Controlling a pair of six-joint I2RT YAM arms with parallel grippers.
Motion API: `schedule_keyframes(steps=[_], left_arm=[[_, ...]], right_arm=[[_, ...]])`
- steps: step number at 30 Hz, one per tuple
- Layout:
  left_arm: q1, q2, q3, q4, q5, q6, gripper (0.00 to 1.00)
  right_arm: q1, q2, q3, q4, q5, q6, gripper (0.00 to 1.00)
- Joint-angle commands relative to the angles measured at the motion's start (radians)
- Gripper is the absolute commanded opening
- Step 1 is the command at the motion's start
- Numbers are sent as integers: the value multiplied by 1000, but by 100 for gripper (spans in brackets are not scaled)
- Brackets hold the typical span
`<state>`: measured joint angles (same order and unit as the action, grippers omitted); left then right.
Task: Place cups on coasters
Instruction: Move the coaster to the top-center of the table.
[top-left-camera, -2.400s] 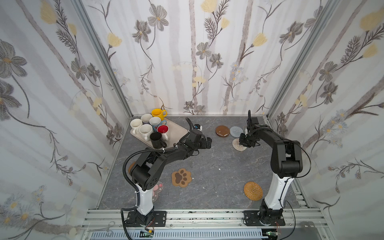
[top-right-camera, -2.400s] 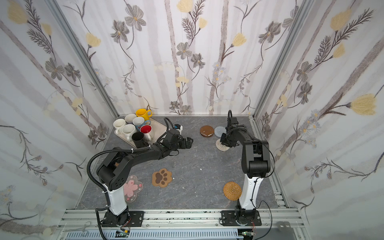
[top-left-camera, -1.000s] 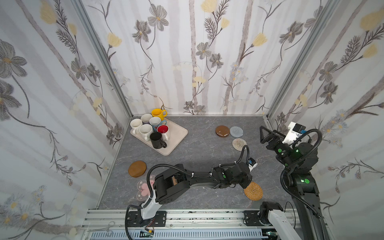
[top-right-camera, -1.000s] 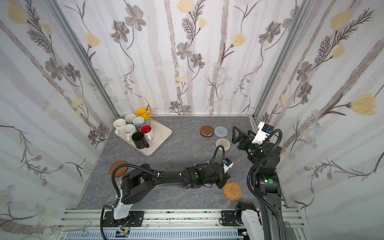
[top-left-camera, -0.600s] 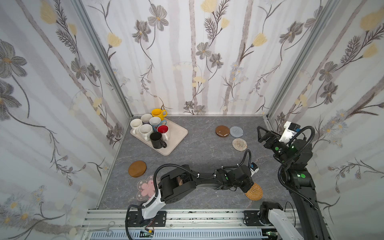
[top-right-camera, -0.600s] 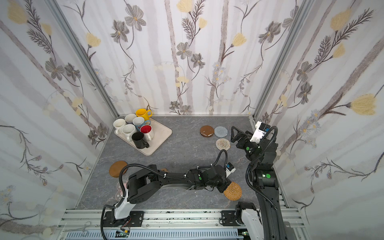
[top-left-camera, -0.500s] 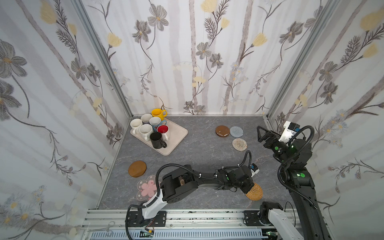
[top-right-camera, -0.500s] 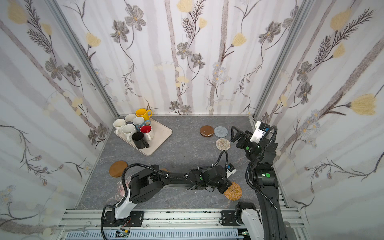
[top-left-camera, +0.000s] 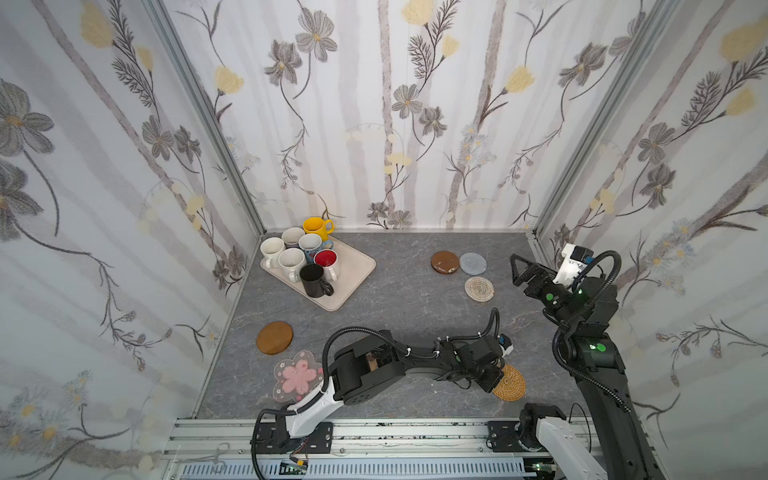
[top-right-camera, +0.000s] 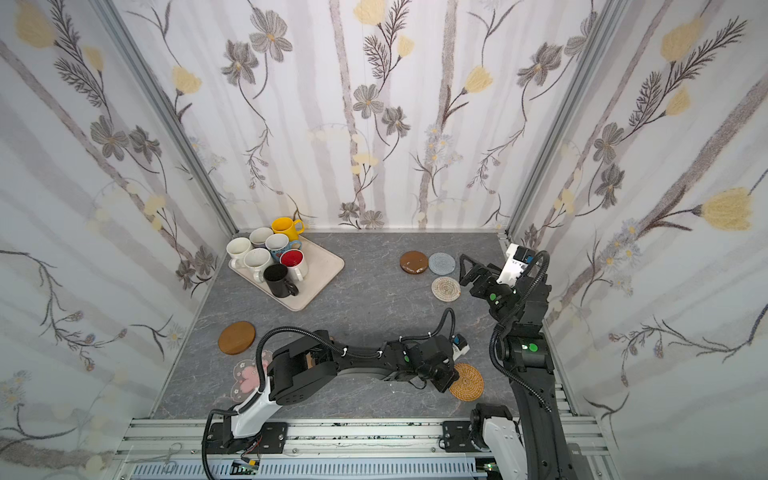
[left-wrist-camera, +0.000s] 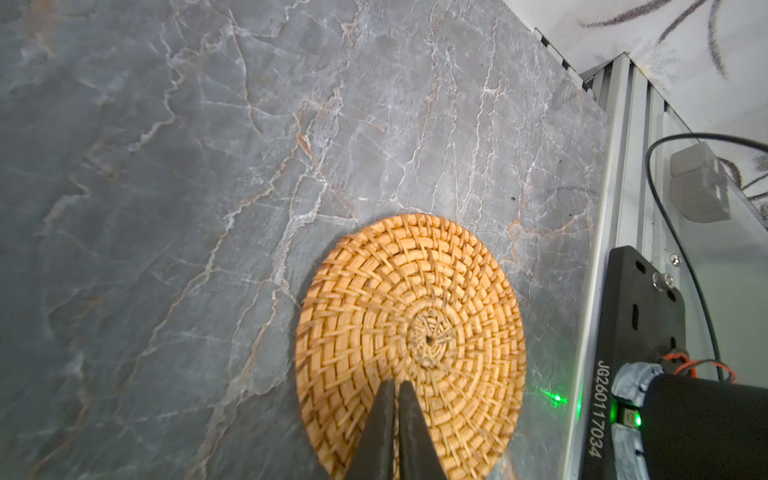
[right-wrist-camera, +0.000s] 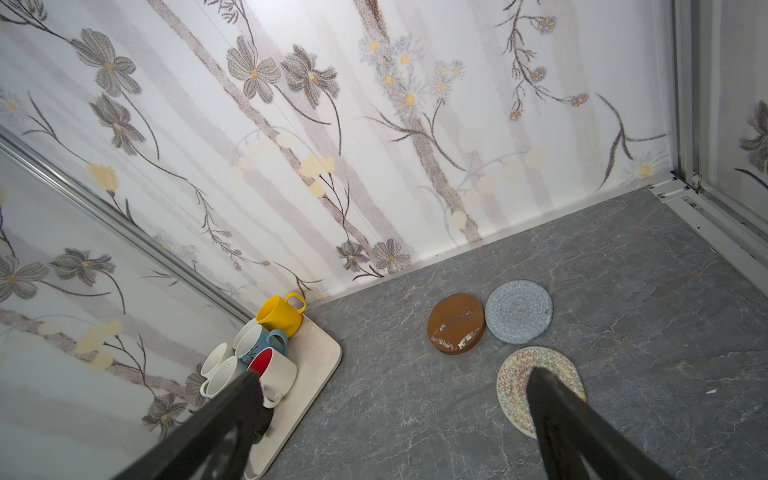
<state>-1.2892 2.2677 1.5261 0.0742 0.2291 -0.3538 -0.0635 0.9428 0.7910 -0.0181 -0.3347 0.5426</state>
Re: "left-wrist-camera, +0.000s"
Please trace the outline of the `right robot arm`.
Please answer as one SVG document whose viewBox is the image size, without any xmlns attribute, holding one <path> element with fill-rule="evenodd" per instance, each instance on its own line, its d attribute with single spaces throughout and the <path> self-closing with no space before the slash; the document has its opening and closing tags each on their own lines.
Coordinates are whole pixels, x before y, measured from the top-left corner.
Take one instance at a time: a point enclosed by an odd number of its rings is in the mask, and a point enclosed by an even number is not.
<svg viewBox="0 0 768 480">
<path fill-rule="evenodd" d="M 625 364 L 611 385 L 619 479 L 764 479 L 767 391 Z"/>
</svg>

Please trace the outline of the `rattan woven round coaster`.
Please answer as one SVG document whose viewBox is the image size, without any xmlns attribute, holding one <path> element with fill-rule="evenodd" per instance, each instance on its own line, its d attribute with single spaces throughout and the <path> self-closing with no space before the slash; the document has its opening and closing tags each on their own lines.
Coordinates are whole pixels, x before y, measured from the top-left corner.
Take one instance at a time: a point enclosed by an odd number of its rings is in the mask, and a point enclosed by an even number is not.
<svg viewBox="0 0 768 480">
<path fill-rule="evenodd" d="M 389 217 L 343 237 L 318 267 L 295 340 L 299 408 L 320 464 L 349 468 L 381 383 L 410 382 L 450 479 L 483 479 L 523 402 L 515 292 L 469 230 Z"/>
</svg>

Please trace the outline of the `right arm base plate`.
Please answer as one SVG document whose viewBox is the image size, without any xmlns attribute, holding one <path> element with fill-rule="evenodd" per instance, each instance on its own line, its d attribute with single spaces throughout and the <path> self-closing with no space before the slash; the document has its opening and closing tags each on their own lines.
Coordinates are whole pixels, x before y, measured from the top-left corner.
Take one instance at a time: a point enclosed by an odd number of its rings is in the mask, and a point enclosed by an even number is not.
<svg viewBox="0 0 768 480">
<path fill-rule="evenodd" d="M 617 477 L 611 425 L 619 419 L 611 383 L 627 363 L 657 363 L 686 347 L 682 294 L 631 246 L 610 251 L 598 309 L 595 359 L 580 399 L 581 479 Z"/>
</svg>

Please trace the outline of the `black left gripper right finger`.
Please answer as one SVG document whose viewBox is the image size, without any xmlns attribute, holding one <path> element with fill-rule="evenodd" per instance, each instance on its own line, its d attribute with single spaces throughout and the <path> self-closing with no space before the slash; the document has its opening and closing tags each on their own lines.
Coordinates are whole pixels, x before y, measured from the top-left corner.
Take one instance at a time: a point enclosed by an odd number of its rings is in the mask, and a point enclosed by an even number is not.
<svg viewBox="0 0 768 480">
<path fill-rule="evenodd" d="M 403 480 L 446 480 L 415 388 L 405 381 L 399 388 L 399 472 Z"/>
</svg>

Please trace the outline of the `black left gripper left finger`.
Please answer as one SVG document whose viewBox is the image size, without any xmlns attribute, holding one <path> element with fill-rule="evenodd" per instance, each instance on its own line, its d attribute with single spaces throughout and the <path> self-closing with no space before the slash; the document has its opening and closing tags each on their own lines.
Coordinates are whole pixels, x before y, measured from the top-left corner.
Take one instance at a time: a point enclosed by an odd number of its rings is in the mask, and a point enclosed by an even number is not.
<svg viewBox="0 0 768 480">
<path fill-rule="evenodd" d="M 392 480 L 394 476 L 395 383 L 381 383 L 344 479 Z"/>
</svg>

